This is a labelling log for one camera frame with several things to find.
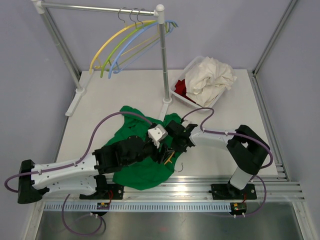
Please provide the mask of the orange hanger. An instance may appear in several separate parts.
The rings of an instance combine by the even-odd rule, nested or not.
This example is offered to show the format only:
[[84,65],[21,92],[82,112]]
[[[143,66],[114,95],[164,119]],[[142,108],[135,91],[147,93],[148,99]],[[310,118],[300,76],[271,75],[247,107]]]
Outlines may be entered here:
[[173,151],[173,152],[171,153],[171,155],[164,161],[163,164],[164,164],[165,166],[168,165],[168,164],[171,164],[171,165],[173,166],[173,172],[174,172],[174,173],[181,173],[181,172],[184,170],[184,164],[181,163],[181,169],[180,169],[180,170],[175,169],[175,164],[173,163],[173,158],[174,158],[174,156],[175,156],[175,152]]

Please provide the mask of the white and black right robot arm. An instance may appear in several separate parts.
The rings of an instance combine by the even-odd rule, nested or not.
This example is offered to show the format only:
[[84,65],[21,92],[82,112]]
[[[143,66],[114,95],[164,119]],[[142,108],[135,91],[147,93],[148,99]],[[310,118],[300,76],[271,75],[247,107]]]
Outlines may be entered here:
[[203,125],[189,123],[183,126],[171,121],[166,127],[172,137],[171,148],[177,152],[186,152],[188,148],[209,146],[228,151],[237,167],[227,183],[212,184],[214,200],[256,200],[254,184],[249,183],[263,168],[267,157],[273,162],[270,147],[249,126],[240,125],[235,131],[217,131],[204,129]]

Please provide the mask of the beige t shirt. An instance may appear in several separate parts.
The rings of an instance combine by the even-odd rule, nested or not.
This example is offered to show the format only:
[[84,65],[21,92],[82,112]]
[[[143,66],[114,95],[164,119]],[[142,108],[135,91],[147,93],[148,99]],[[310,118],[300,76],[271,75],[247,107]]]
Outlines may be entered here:
[[223,90],[230,90],[236,79],[230,65],[207,56],[185,74],[186,96],[208,107]]

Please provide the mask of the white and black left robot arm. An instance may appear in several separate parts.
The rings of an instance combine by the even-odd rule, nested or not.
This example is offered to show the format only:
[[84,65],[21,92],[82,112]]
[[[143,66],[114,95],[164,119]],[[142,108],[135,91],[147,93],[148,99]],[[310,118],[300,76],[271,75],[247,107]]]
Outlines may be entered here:
[[81,199],[106,199],[109,196],[106,174],[120,172],[148,158],[160,166],[174,153],[163,140],[154,143],[150,137],[133,135],[86,153],[80,159],[50,164],[36,164],[27,159],[19,169],[17,202],[31,204],[62,192],[79,194]]

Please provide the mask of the green t shirt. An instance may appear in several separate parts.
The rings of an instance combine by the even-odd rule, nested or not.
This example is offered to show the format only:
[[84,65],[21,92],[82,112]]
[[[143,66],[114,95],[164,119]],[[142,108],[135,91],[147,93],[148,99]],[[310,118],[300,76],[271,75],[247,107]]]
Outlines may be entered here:
[[[124,124],[106,145],[114,144],[131,136],[145,138],[148,127],[147,122],[139,117],[125,114]],[[173,157],[174,164],[176,164],[180,155],[180,152],[175,152]],[[173,169],[174,167],[170,163],[168,165],[164,165],[163,163],[158,164],[148,157],[141,162],[137,162],[122,168],[121,171],[115,172],[112,180],[116,184],[143,191],[165,182],[174,173]]]

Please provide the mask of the light blue plastic hanger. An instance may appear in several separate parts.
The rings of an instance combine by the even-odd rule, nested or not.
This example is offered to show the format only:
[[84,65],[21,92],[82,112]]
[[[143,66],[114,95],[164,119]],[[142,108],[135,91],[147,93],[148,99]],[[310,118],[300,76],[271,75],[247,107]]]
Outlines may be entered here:
[[107,72],[107,78],[125,70],[134,61],[161,41],[159,23],[144,23],[128,33],[111,51],[102,65],[100,76]]

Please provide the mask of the red t shirt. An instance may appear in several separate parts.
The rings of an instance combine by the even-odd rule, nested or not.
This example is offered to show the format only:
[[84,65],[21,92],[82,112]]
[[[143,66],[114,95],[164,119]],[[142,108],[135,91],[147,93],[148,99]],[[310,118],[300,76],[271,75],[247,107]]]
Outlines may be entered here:
[[178,95],[182,96],[183,98],[195,104],[195,102],[186,95],[187,88],[186,88],[185,79],[178,80],[174,87],[175,87],[175,90],[174,90],[175,93],[177,93]]

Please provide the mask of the lime green hanger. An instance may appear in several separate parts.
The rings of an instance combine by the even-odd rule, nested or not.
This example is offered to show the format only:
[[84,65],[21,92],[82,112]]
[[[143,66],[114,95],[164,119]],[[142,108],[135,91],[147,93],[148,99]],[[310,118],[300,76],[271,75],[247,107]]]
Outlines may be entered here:
[[[137,19],[133,24],[126,25],[123,29],[111,36],[94,55],[89,66],[89,72],[92,73],[93,70],[100,70],[101,78],[104,72],[108,72],[108,78],[111,78],[112,74],[118,74],[123,71],[178,27],[175,21],[165,21],[163,13],[159,16],[159,13],[155,11],[154,14],[157,20],[140,21]],[[157,28],[156,34],[128,49],[135,39],[153,27]],[[99,56],[103,50],[118,36],[123,35],[128,30],[130,30],[130,32],[117,43],[106,60],[101,62]]]

